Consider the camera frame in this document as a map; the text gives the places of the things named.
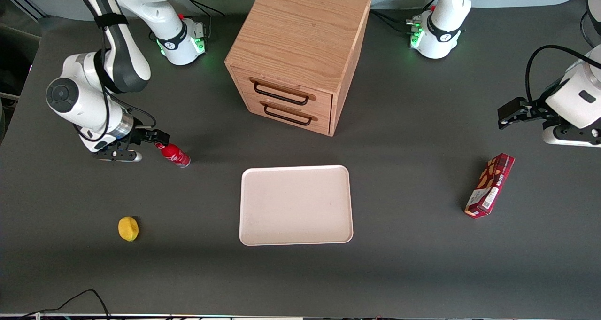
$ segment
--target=wooden drawer cabinet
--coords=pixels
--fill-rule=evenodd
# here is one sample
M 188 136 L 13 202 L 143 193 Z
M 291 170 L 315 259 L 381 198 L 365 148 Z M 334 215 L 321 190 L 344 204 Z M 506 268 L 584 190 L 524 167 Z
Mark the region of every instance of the wooden drawer cabinet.
M 225 59 L 248 110 L 333 136 L 370 0 L 256 0 Z

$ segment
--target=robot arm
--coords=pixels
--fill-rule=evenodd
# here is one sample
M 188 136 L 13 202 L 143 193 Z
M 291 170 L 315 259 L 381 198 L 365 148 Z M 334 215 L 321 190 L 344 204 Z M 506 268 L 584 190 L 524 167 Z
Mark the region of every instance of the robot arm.
M 601 34 L 599 0 L 587 0 L 586 9 L 595 29 Z M 545 48 L 556 48 L 579 56 L 580 59 L 565 70 L 556 80 L 533 100 L 517 97 L 498 109 L 499 128 L 519 121 L 543 119 L 543 140 L 548 144 L 601 147 L 601 46 L 596 46 L 582 56 L 562 46 L 543 46 L 530 60 Z
M 46 101 L 56 114 L 76 125 L 86 148 L 99 159 L 139 161 L 141 156 L 124 149 L 122 141 L 126 140 L 125 147 L 141 141 L 167 143 L 168 135 L 136 129 L 141 122 L 113 100 L 108 90 L 141 91 L 150 79 L 150 67 L 133 41 L 116 0 L 82 1 L 111 48 L 67 57 L 62 74 L 48 86 Z
M 457 38 L 461 33 L 459 27 L 471 8 L 471 0 L 438 0 L 434 11 L 426 10 L 412 20 L 407 20 L 408 25 L 414 26 L 412 31 L 416 33 L 410 47 L 428 58 L 445 57 L 457 46 Z M 421 29 L 424 18 L 426 25 Z
M 161 52 L 174 65 L 186 65 L 204 53 L 204 27 L 178 16 L 168 0 L 118 0 L 142 18 L 157 37 Z

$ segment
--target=drawer handle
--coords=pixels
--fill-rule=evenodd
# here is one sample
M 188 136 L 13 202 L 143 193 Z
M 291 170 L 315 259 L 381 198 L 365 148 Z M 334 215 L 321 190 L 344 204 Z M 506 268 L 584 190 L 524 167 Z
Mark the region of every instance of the drawer handle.
M 285 121 L 290 121 L 290 123 L 295 123 L 295 124 L 302 125 L 302 126 L 308 126 L 308 125 L 311 123 L 311 120 L 313 120 L 313 117 L 303 117 L 303 116 L 302 116 L 303 118 L 307 118 L 307 119 L 309 119 L 309 121 L 299 121 L 299 120 L 296 120 L 296 119 L 292 119 L 292 118 L 284 117 L 283 115 L 274 114 L 273 112 L 269 112 L 269 111 L 267 110 L 268 108 L 272 109 L 272 107 L 271 107 L 271 106 L 269 106 L 269 105 L 268 105 L 268 104 L 266 104 L 266 103 L 262 103 L 262 104 L 263 104 L 263 111 L 265 112 L 265 114 L 266 114 L 266 115 L 270 115 L 271 117 L 275 117 L 275 118 L 283 119 L 283 120 L 285 120 Z
M 260 89 L 257 88 L 257 86 L 259 86 L 259 83 L 258 82 L 254 82 L 254 83 L 255 83 L 254 87 L 255 87 L 255 92 L 256 93 L 260 93 L 262 95 L 266 95 L 268 97 L 272 97 L 272 98 L 275 98 L 275 99 L 284 100 L 284 101 L 287 101 L 288 103 L 295 104 L 295 105 L 305 105 L 305 104 L 307 104 L 307 102 L 309 102 L 309 96 L 308 95 L 305 95 L 305 100 L 298 101 L 298 100 L 294 100 L 294 99 L 289 99 L 289 98 L 286 98 L 286 97 L 282 97 L 281 95 L 277 95 L 277 94 L 274 94 L 274 93 L 269 93 L 267 91 L 260 90 Z

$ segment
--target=gray table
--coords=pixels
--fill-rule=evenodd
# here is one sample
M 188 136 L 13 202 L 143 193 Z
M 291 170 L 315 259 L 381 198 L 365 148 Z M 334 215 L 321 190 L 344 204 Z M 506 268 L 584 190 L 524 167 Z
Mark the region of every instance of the gray table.
M 131 31 L 152 68 L 141 93 L 194 163 L 152 145 L 138 164 L 90 157 L 46 105 L 47 84 L 73 53 L 99 48 L 93 23 L 49 20 L 0 148 L 0 310 L 57 307 L 96 288 L 112 313 L 434 318 L 601 318 L 600 151 L 544 144 L 538 123 L 499 131 L 496 109 L 524 93 L 543 44 L 586 52 L 580 1 L 475 9 L 440 61 L 370 18 L 333 138 L 247 112 L 223 65 L 242 17 L 213 22 L 208 54 L 176 67 Z M 398 12 L 406 18 L 411 12 Z M 545 52 L 535 93 L 574 61 Z M 516 160 L 494 213 L 462 207 L 485 161 Z M 344 245 L 258 247 L 238 240 L 246 168 L 343 164 L 354 238 Z M 137 215 L 138 241 L 120 239 Z M 100 313 L 92 295 L 65 312 Z

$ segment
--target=plastic tray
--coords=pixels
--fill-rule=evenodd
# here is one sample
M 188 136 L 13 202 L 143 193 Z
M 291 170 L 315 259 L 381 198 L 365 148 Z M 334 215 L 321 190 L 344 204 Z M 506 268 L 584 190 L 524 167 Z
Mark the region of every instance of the plastic tray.
M 244 245 L 344 243 L 352 237 L 344 166 L 249 168 L 242 174 Z

